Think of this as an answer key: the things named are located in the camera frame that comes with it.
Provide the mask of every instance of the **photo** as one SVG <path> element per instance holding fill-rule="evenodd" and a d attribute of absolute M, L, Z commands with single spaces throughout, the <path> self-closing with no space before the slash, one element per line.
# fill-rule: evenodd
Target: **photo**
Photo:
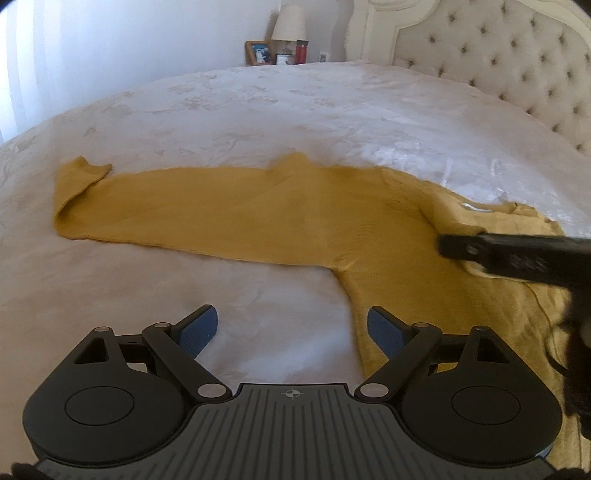
<path fill-rule="evenodd" d="M 247 41 L 246 52 L 250 65 L 272 65 L 273 55 L 268 43 L 263 41 Z"/>
<path fill-rule="evenodd" d="M 278 53 L 275 63 L 277 65 L 295 65 L 296 64 L 296 56 L 295 55 L 287 55 L 283 53 Z"/>

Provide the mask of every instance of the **cream headboard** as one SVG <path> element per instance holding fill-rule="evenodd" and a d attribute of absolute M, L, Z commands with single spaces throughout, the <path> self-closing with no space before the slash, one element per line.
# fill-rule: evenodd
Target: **cream headboard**
<path fill-rule="evenodd" d="M 591 157 L 591 20 L 571 0 L 355 0 L 346 47 L 496 95 Z"/>

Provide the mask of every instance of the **white bedspread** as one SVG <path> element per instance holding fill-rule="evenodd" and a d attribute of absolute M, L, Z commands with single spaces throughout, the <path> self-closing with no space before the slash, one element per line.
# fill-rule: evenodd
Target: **white bedspread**
<path fill-rule="evenodd" d="M 348 300 L 330 271 L 70 241 L 51 226 L 57 167 L 78 155 L 122 173 L 264 167 L 292 150 L 404 170 L 478 202 L 525 202 L 571 235 L 591 234 L 588 159 L 499 99 L 397 67 L 190 74 L 64 113 L 0 147 L 0 471 L 34 459 L 22 407 L 99 325 L 139 333 L 211 303 L 219 333 L 199 359 L 231 388 L 361 381 Z"/>

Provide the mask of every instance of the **wooden picture frame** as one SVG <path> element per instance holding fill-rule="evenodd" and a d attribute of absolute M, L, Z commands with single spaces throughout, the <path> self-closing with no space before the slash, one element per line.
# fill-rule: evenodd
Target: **wooden picture frame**
<path fill-rule="evenodd" d="M 275 55 L 267 41 L 247 41 L 245 43 L 246 60 L 249 65 L 273 65 Z"/>

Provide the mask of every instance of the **red thermos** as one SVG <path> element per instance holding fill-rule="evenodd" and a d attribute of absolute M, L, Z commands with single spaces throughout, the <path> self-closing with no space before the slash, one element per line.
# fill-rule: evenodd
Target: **red thermos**
<path fill-rule="evenodd" d="M 295 47 L 295 64 L 300 65 L 301 63 L 306 63 L 308 42 L 306 40 L 298 40 Z"/>

